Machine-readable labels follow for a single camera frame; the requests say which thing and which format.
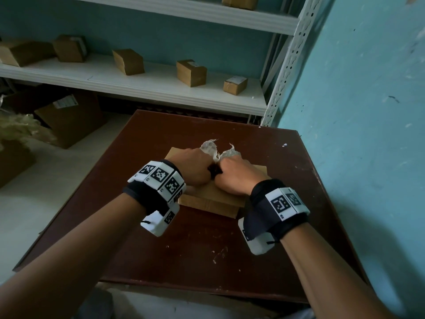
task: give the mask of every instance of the cardboard box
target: cardboard box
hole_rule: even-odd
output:
[[[143,74],[143,57],[133,49],[112,50],[115,63],[120,71],[125,75]]]
[[[24,144],[17,140],[2,140],[0,150],[0,188],[35,163],[35,157]]]
[[[238,95],[241,91],[247,88],[248,79],[241,76],[233,76],[224,81],[223,91],[233,95]]]
[[[60,62],[84,62],[88,55],[83,36],[60,35],[53,41],[53,47]]]
[[[3,103],[16,113],[34,114],[56,139],[36,137],[67,149],[105,123],[97,96],[91,91],[42,84],[5,96]]]
[[[168,159],[179,151],[181,149],[171,148],[165,158]],[[267,174],[267,167],[260,165],[255,165],[255,167]],[[188,186],[186,192],[178,199],[178,203],[210,213],[236,218],[239,208],[245,206],[245,199],[245,195],[238,196],[226,193],[215,185],[214,180],[210,180],[198,187]]]
[[[23,67],[43,59],[55,57],[50,42],[14,40],[0,42],[0,62]]]
[[[207,83],[207,68],[199,66],[193,59],[179,60],[177,78],[189,87],[205,85]]]
[[[221,0],[221,3],[229,7],[255,10],[257,8],[258,0]]]

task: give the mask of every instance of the shelf board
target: shelf board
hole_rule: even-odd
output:
[[[80,0],[293,36],[299,19],[199,0]]]
[[[52,58],[23,68],[0,64],[0,76],[226,112],[264,115],[267,107],[256,79],[248,79],[247,89],[234,96],[223,91],[228,74],[209,72],[206,85],[190,88],[177,79],[175,66],[145,62],[145,74],[126,76],[112,56],[99,54],[85,63]]]

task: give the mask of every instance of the dark brown table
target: dark brown table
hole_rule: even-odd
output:
[[[311,210],[313,227],[368,282],[297,131],[147,111],[135,112],[15,270],[119,195],[141,166],[164,158],[172,146],[196,148],[208,139],[218,139],[219,151],[234,144],[243,158],[294,188]],[[183,206],[163,236],[142,227],[129,233],[102,280],[306,302],[281,245],[255,256],[237,220]]]

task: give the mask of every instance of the hand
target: hand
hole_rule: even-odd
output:
[[[201,149],[185,149],[167,159],[182,173],[188,186],[199,186],[211,179],[208,167],[214,163],[213,157]]]
[[[223,173],[215,176],[215,185],[235,195],[250,195],[255,185],[270,179],[240,155],[230,156],[218,163]]]

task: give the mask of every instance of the white tiled floor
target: white tiled floor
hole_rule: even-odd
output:
[[[119,134],[129,115],[108,122],[67,150],[28,143],[37,162],[0,189],[0,284]],[[273,315],[245,302],[189,291],[110,289],[117,318],[256,318]]]

